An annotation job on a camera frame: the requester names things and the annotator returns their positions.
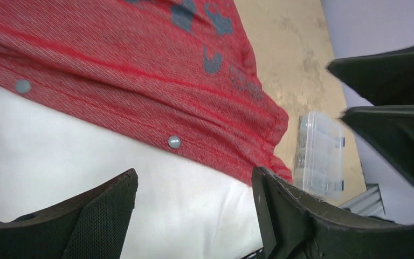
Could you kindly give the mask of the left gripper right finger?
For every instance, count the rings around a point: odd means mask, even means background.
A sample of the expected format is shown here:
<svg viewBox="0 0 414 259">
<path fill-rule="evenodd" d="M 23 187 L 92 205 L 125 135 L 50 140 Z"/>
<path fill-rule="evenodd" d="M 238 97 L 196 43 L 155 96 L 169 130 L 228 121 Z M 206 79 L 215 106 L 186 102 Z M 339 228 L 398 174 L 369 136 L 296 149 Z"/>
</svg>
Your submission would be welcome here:
<svg viewBox="0 0 414 259">
<path fill-rule="evenodd" d="M 252 258 L 414 259 L 414 225 L 335 207 L 256 167 L 252 189 L 263 247 Z"/>
</svg>

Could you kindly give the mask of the red pillowcase with grey print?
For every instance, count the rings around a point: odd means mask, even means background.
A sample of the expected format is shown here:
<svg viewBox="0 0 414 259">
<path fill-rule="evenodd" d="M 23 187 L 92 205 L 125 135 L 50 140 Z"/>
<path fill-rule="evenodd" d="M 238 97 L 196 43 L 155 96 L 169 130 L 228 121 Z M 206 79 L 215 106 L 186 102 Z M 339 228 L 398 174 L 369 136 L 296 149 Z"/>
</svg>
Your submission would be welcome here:
<svg viewBox="0 0 414 259">
<path fill-rule="evenodd" d="M 288 115 L 233 1 L 0 1 L 0 86 L 244 183 Z"/>
</svg>

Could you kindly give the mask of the white pillow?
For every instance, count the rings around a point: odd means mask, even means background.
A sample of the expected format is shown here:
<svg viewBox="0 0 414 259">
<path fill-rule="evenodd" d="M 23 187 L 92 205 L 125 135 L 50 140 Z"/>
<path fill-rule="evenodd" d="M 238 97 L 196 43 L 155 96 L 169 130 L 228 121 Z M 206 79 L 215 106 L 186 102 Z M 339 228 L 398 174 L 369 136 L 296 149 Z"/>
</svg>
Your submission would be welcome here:
<svg viewBox="0 0 414 259">
<path fill-rule="evenodd" d="M 0 87 L 0 221 L 130 168 L 139 186 L 123 258 L 242 258 L 261 248 L 246 184 Z"/>
</svg>

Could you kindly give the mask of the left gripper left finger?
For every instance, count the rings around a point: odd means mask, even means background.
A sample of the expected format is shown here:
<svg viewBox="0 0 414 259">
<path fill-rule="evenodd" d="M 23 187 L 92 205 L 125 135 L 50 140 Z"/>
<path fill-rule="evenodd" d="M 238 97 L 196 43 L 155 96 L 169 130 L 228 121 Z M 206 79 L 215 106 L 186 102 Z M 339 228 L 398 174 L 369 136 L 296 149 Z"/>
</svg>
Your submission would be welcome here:
<svg viewBox="0 0 414 259">
<path fill-rule="evenodd" d="M 120 258 L 135 205 L 134 169 L 56 205 L 0 222 L 0 258 Z"/>
</svg>

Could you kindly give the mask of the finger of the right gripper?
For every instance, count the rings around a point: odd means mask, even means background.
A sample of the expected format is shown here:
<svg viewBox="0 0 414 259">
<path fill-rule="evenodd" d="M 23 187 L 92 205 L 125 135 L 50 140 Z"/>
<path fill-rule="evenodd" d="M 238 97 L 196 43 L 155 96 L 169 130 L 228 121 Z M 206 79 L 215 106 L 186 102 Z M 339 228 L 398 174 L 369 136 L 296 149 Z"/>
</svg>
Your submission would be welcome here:
<svg viewBox="0 0 414 259">
<path fill-rule="evenodd" d="M 341 120 L 414 187 L 414 105 L 352 107 Z"/>
<path fill-rule="evenodd" d="M 414 46 L 335 59 L 327 70 L 375 106 L 414 105 Z"/>
</svg>

